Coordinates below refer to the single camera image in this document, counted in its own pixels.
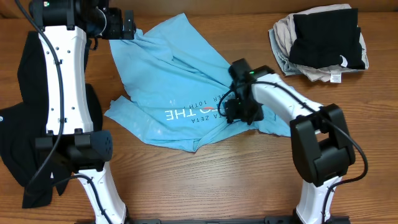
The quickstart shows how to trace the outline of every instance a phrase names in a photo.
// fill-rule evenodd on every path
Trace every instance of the wooden surface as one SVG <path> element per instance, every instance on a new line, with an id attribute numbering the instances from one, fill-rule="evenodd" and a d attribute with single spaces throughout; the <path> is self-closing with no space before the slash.
<path id="1" fill-rule="evenodd" d="M 25 9 L 32 0 L 20 0 Z M 132 9 L 135 15 L 162 16 L 254 14 L 299 12 L 317 6 L 348 3 L 361 12 L 398 10 L 397 0 L 110 0 L 111 7 Z M 0 0 L 0 12 L 8 18 L 23 18 L 13 0 Z"/>
<path id="2" fill-rule="evenodd" d="M 200 34 L 229 62 L 245 57 L 253 68 L 267 64 L 280 72 L 267 30 L 285 14 L 188 17 Z M 138 17 L 149 30 L 166 17 Z M 370 69 L 344 74 L 343 83 L 310 82 L 305 76 L 284 80 L 310 99 L 336 103 L 345 112 L 350 133 L 369 159 L 368 176 L 338 187 L 335 215 L 353 223 L 397 223 L 398 220 L 398 13 L 361 13 L 359 26 L 368 48 Z M 21 101 L 17 68 L 27 31 L 24 20 L 0 21 L 0 108 Z M 103 112 L 125 95 L 107 41 L 90 53 L 86 80 Z M 120 197 L 133 218 L 262 218 L 291 214 L 302 180 L 292 162 L 289 138 L 248 131 L 196 154 L 143 144 L 120 125 L 104 118 L 114 138 L 111 169 Z M 345 178 L 362 172 L 363 163 Z M 93 219 L 77 180 L 47 207 L 21 209 L 23 188 L 0 163 L 0 223 L 73 223 Z"/>

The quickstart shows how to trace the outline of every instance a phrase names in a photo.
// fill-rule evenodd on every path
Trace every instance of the black folded shirt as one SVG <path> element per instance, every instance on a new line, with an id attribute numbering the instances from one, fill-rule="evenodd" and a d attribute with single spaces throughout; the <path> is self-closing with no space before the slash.
<path id="1" fill-rule="evenodd" d="M 85 67 L 88 57 L 88 40 L 85 50 Z M 17 182 L 26 187 L 43 157 L 35 151 L 35 138 L 46 136 L 45 126 L 49 112 L 49 94 L 47 90 L 47 72 L 44 53 L 39 35 L 29 32 L 18 69 L 19 88 L 23 103 L 0 110 L 0 156 Z M 100 103 L 91 85 L 86 84 L 88 109 L 95 131 L 102 130 L 102 111 Z M 52 182 L 69 177 L 71 172 L 64 166 L 50 162 L 46 169 L 32 183 L 33 192 L 48 188 Z M 58 194 L 63 194 L 67 183 L 57 186 Z M 50 204 L 52 189 L 41 195 L 24 194 L 22 208 L 35 208 Z"/>
<path id="2" fill-rule="evenodd" d="M 313 68 L 341 65 L 365 69 L 362 46 L 359 43 L 358 9 L 342 9 L 309 15 L 293 15 L 296 41 L 290 50 L 289 61 Z"/>

